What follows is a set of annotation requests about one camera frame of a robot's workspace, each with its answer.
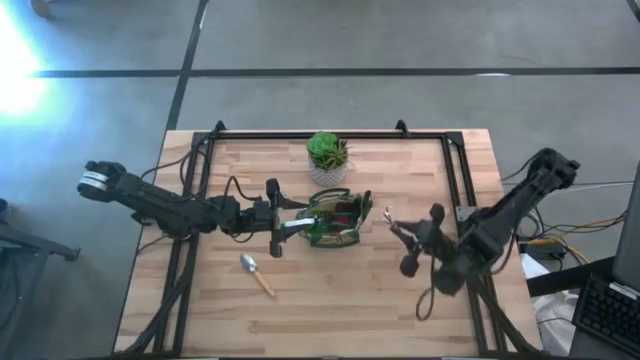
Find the butcher block tabletop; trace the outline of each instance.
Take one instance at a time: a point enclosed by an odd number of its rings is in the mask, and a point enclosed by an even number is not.
[[[480,206],[493,205],[503,195],[498,167],[487,130],[460,130],[476,197]],[[191,147],[194,131],[170,131],[160,164],[176,161]],[[257,233],[244,244],[219,230],[202,234],[191,289],[182,356],[199,357],[422,357],[476,355],[466,288],[455,297],[436,293],[431,317],[415,318],[418,296],[429,284],[428,256],[414,278],[399,264],[404,245],[381,220],[391,206],[395,220],[429,218],[433,203],[446,209],[443,231],[457,238],[440,141],[425,139],[350,140],[349,173],[342,187],[353,193],[372,191],[373,209],[361,228],[361,242],[340,249],[311,248],[294,235],[283,244],[283,256],[269,255],[269,233]],[[458,186],[462,175],[453,156]],[[199,184],[202,159],[196,166]],[[180,193],[179,166],[159,170],[157,186]],[[221,195],[235,175],[247,196],[265,195],[265,181],[276,178],[282,192],[307,201],[323,188],[308,173],[306,140],[216,140],[207,196]],[[243,208],[235,187],[234,195]],[[281,210],[280,220],[295,210]],[[160,230],[146,227],[140,245],[157,239]],[[115,349],[130,345],[153,317],[162,297],[171,240],[144,249],[134,263]],[[275,290],[270,297],[239,261],[248,253]],[[522,334],[540,347],[531,300],[517,251],[494,277],[500,305]],[[428,299],[423,304],[423,311]],[[167,329],[173,339],[178,306]],[[483,318],[490,348],[492,331],[486,309]]]

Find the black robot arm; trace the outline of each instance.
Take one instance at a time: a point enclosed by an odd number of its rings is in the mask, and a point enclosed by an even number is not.
[[[279,244],[315,223],[314,219],[279,223],[278,208],[300,209],[308,205],[282,196],[276,179],[267,181],[269,200],[258,197],[252,207],[241,209],[233,196],[181,197],[128,173],[119,163],[89,161],[85,168],[87,171],[78,184],[80,195],[101,202],[121,203],[135,211],[131,215],[133,219],[140,223],[144,219],[153,219],[164,233],[173,238],[181,239],[197,232],[209,233],[220,227],[222,232],[234,237],[270,231],[272,243]],[[271,255],[282,256],[279,245],[277,250]]]
[[[402,273],[413,276],[420,253],[432,255],[442,262],[434,273],[433,286],[454,295],[470,276],[490,271],[521,219],[549,193],[571,186],[579,167],[553,149],[540,150],[532,157],[524,180],[494,206],[478,209],[465,220],[461,228],[466,230],[457,244],[440,230],[444,217],[440,204],[431,210],[432,221],[393,222],[391,230],[402,234],[409,250],[401,263]]]

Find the succulent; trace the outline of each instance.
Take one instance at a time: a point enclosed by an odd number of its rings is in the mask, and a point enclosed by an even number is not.
[[[344,165],[348,160],[347,140],[339,139],[335,134],[318,131],[309,139],[307,151],[313,164],[329,171]]]

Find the potted plant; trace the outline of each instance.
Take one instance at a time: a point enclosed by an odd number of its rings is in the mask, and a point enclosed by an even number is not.
[[[316,184],[336,186],[347,177],[347,140],[341,140],[332,133],[318,131],[309,139],[307,151],[309,174]]]

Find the keyboard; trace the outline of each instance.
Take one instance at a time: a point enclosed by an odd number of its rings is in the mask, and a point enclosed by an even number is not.
[[[634,297],[624,290],[614,290],[609,282],[592,275],[580,292],[572,322],[640,358],[640,300]]]

